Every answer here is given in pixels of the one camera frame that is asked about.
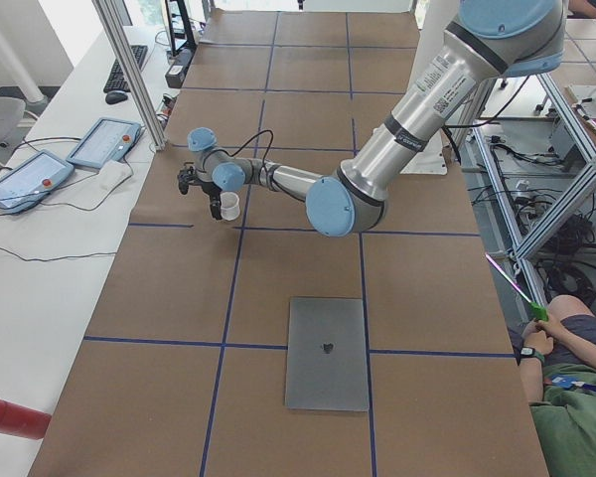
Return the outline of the person's hand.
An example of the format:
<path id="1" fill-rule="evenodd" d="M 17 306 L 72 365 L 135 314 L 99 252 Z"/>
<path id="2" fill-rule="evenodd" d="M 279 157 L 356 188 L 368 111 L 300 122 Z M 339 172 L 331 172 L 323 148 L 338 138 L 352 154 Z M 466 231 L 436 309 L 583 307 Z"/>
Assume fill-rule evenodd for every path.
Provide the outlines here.
<path id="1" fill-rule="evenodd" d="M 564 342 L 569 331 L 563 326 L 561 320 L 554 315 L 549 315 L 546 321 L 536 320 L 531 322 L 522 334 L 523 343 L 527 347 L 536 349 L 547 356 L 554 348 L 556 342 Z"/>

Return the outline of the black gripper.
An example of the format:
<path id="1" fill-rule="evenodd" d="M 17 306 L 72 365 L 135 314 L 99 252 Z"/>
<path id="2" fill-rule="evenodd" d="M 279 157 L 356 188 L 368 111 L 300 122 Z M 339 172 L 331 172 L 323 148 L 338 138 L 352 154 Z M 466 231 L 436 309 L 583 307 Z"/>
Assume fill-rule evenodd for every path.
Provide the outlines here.
<path id="1" fill-rule="evenodd" d="M 209 196 L 210 210 L 214 219 L 221 217 L 222 189 L 212 180 L 202 179 L 194 166 L 184 167 L 177 175 L 178 188 L 182 195 L 187 195 L 191 187 L 200 187 Z"/>

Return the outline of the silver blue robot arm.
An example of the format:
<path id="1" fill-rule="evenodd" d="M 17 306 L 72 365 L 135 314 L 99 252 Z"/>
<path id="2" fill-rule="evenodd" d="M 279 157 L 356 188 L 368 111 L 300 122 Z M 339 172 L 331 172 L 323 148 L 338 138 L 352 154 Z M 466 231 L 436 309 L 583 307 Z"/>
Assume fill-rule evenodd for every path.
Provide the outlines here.
<path id="1" fill-rule="evenodd" d="M 358 154 L 319 175 L 218 148 L 214 132 L 188 135 L 192 161 L 178 173 L 181 194 L 203 190 L 220 219 L 221 195 L 246 184 L 304 203 L 311 226 L 327 237 L 375 227 L 387 209 L 388 184 L 485 80 L 528 77 L 562 61 L 565 1 L 463 1 L 443 32 L 443 46 Z"/>

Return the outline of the person's forearm with watch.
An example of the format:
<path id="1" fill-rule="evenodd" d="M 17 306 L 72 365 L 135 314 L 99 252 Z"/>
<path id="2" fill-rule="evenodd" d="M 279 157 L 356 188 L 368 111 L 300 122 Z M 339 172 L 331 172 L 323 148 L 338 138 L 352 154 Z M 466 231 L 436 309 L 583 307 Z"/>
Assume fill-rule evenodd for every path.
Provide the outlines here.
<path id="1" fill-rule="evenodd" d="M 543 399 L 544 355 L 532 347 L 522 347 L 520 351 L 519 370 L 522 388 L 528 402 L 539 402 Z"/>

